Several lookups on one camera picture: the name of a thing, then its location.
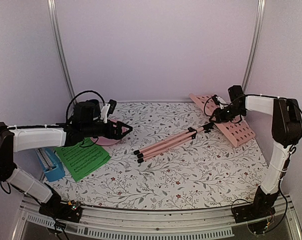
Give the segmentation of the pink music stand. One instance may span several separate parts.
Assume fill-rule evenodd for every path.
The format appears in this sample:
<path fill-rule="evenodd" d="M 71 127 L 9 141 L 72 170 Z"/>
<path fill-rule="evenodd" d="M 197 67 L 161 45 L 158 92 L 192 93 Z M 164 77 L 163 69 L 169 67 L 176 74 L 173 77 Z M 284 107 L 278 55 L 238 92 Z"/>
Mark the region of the pink music stand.
<path fill-rule="evenodd" d="M 213 102 L 212 96 L 213 95 L 189 95 L 191 100 L 203 111 L 203 113 L 205 113 L 206 116 L 210 116 L 213 111 L 219 107 L 219 105 L 216 105 Z M 236 117 L 233 121 L 234 123 L 206 123 L 198 128 L 189 127 L 187 130 L 179 134 L 172 135 L 156 144 L 135 150 L 133 154 L 137 157 L 138 163 L 145 162 L 161 153 L 195 139 L 201 132 L 211 132 L 214 126 L 224 134 L 234 147 L 238 147 L 255 137 L 255 133 L 245 122 L 243 117 L 240 123 L 236 123 L 239 121 L 239 117 Z"/>

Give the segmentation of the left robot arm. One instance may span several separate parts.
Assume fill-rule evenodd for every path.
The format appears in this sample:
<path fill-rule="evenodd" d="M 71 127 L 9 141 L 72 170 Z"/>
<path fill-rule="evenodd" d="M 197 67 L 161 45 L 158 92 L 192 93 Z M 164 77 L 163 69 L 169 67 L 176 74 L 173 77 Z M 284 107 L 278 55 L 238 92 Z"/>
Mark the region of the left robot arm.
<path fill-rule="evenodd" d="M 56 199 L 60 196 L 19 168 L 14 163 L 14 153 L 46 147 L 72 147 L 85 138 L 121 140 L 133 128 L 108 119 L 115 106 L 114 100 L 103 107 L 99 107 L 95 100 L 82 101 L 75 104 L 71 117 L 56 125 L 18 127 L 0 122 L 0 182 L 7 182 L 45 203 L 48 212 L 54 217 L 61 217 L 65 213 L 65 206 Z"/>

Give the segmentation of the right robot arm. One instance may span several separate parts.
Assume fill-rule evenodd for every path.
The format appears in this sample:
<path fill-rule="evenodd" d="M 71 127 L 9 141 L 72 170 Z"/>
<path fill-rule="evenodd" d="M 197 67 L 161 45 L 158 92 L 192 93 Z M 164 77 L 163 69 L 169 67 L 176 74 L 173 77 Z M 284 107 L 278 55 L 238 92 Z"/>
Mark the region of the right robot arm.
<path fill-rule="evenodd" d="M 228 89 L 230 103 L 222 103 L 209 116 L 215 124 L 228 123 L 243 117 L 247 111 L 268 114 L 272 117 L 271 134 L 273 150 L 268 172 L 259 189 L 264 195 L 279 192 L 281 179 L 285 176 L 290 156 L 302 138 L 302 111 L 296 99 L 276 96 L 244 94 L 241 86 Z"/>

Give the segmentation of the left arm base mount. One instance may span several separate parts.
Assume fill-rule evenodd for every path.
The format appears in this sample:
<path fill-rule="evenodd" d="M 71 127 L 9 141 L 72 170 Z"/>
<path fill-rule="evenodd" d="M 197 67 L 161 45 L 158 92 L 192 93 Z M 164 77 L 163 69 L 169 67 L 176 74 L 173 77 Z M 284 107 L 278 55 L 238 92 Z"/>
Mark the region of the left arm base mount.
<path fill-rule="evenodd" d="M 60 200 L 50 200 L 47 203 L 41 203 L 39 213 L 53 219 L 65 220 L 79 223 L 83 209 L 79 201 L 61 202 Z"/>

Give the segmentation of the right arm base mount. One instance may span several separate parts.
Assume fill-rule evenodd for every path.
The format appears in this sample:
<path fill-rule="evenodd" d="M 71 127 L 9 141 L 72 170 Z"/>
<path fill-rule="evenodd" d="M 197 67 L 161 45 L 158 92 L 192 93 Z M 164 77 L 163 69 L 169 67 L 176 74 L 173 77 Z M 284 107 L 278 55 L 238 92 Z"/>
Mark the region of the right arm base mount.
<path fill-rule="evenodd" d="M 274 219 L 274 207 L 268 207 L 262 211 L 255 211 L 253 203 L 245 199 L 238 198 L 231 204 L 231 213 L 235 223 L 252 223 L 247 224 L 249 231 L 254 235 L 263 235 L 269 229 Z"/>

